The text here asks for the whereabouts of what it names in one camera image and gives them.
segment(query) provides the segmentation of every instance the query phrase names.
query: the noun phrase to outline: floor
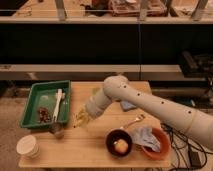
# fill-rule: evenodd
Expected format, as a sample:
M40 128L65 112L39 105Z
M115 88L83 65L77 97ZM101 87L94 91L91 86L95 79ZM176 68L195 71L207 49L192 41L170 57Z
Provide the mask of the floor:
M19 155L16 153L17 141L27 135L29 130L21 129L19 127L19 120L22 116L24 106L27 101L28 93L19 94L17 97L13 97L11 89L0 92L0 171L41 171L42 169L22 169L18 167ZM175 152L172 152L172 163L177 165L177 157ZM79 169L53 169L56 171L62 170L79 170ZM122 171L141 171L142 169L86 169L86 170L122 170ZM213 171L213 155L208 155L207 165L202 171Z

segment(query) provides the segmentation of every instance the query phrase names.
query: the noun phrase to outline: yellow object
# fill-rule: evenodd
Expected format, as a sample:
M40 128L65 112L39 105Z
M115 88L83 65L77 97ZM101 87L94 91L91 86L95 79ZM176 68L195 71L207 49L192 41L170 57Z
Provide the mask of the yellow object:
M81 109L80 112L76 115L76 124L77 126L85 126L90 121L90 117L88 113L85 111L85 109Z

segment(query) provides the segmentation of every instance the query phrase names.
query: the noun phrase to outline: orange bowl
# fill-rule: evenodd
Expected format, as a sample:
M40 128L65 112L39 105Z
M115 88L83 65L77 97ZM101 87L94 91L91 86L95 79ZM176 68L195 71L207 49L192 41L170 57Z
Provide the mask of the orange bowl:
M153 160L162 160L164 159L171 150L171 143L166 135L166 133L158 128L152 128L152 133L155 135L155 137L158 139L158 141L161 144L161 151L155 152L149 147L141 146L143 153Z

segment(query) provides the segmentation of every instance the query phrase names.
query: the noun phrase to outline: food in tray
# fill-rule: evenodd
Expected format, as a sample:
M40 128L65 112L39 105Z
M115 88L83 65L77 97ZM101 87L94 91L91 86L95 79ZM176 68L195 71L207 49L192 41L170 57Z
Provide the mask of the food in tray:
M128 143L124 139L119 139L114 142L115 151L120 154L125 154L128 150Z
M50 115L49 115L49 111L47 108L45 107L39 107L38 110L38 115L39 115L39 120L38 123L45 123L45 122L50 122Z

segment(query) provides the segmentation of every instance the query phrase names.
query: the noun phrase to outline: small item on table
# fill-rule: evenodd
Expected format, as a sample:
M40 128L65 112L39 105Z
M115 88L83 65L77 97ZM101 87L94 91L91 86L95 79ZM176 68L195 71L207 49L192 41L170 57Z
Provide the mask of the small item on table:
M37 110L38 114L39 114L39 123L46 123L46 122L50 122L50 116L49 116L49 111L47 108L45 107L39 107L39 109Z
M117 151L120 154L125 154L128 150L128 143L124 139L119 139L115 141L114 143L115 151Z
M89 123L90 120L91 120L90 116L85 111L85 109L81 109L80 112L76 115L76 123L73 127L75 128L78 126L85 126L86 124Z
M133 110L133 109L137 109L137 107L135 105L133 105L132 103L129 103L127 101L121 101L120 105L121 105L121 108L124 112L127 112L129 110Z
M39 153L36 137L33 135L22 137L16 145L16 151L20 155L35 158Z

